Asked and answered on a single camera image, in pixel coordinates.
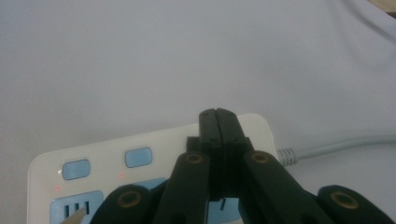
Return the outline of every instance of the power switch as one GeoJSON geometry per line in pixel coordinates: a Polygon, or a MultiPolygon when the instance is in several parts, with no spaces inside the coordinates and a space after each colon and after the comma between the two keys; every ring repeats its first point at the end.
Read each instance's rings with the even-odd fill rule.
{"type": "Polygon", "coordinates": [[[85,177],[90,174],[91,166],[87,160],[71,161],[64,165],[62,173],[64,180],[72,180],[85,177]]]}
{"type": "Polygon", "coordinates": [[[148,147],[130,150],[125,153],[125,164],[129,168],[149,165],[151,162],[151,149],[148,147]]]}

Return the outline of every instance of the power strip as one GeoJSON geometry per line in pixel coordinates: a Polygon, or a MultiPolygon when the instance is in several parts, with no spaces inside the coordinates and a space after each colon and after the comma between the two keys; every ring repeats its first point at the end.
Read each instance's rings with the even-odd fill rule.
{"type": "MultiPolygon", "coordinates": [[[[256,114],[238,119],[254,148],[277,158],[267,121],[256,114]]],[[[81,207],[87,213],[82,223],[89,223],[100,203],[119,186],[140,183],[151,188],[168,178],[178,155],[186,150],[187,137],[198,135],[198,124],[192,124],[36,157],[28,175],[27,223],[59,224],[81,207]]],[[[236,206],[234,199],[210,204],[209,221],[235,219],[236,206]],[[220,218],[217,210],[224,212],[220,218]]],[[[233,223],[243,222],[239,219],[233,223]]]]}

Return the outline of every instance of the power strip casing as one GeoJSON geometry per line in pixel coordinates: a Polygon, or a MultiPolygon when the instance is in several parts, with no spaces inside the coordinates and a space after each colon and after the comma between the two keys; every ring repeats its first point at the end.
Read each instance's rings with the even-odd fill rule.
{"type": "MultiPolygon", "coordinates": [[[[256,150],[266,151],[277,158],[274,138],[267,121],[256,114],[238,116],[246,137],[256,150]]],[[[106,197],[119,186],[154,178],[168,178],[177,157],[186,151],[188,136],[198,136],[198,124],[144,133],[136,136],[72,147],[44,153],[36,157],[29,168],[27,190],[27,223],[50,223],[50,204],[56,199],[100,190],[106,197]],[[128,168],[125,153],[148,147],[150,165],[128,168]],[[64,180],[63,167],[71,161],[87,160],[88,176],[64,180]]]]}

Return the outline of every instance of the cable strain relief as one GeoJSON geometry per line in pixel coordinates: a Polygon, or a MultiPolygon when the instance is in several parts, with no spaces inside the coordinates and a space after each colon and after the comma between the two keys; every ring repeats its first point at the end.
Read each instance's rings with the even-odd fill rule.
{"type": "Polygon", "coordinates": [[[298,158],[291,148],[283,148],[276,151],[279,163],[283,166],[290,166],[297,164],[298,158]]]}

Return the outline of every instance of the white cable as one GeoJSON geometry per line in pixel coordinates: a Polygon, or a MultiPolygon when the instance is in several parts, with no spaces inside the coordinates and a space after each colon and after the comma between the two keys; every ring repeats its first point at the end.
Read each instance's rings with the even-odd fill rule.
{"type": "Polygon", "coordinates": [[[344,142],[327,145],[325,147],[318,147],[312,149],[292,150],[291,148],[277,150],[279,162],[284,165],[293,165],[298,160],[308,159],[316,156],[326,155],[337,151],[353,148],[353,147],[365,147],[371,145],[383,145],[383,144],[396,144],[396,135],[383,135],[356,138],[347,140],[344,142]]]}

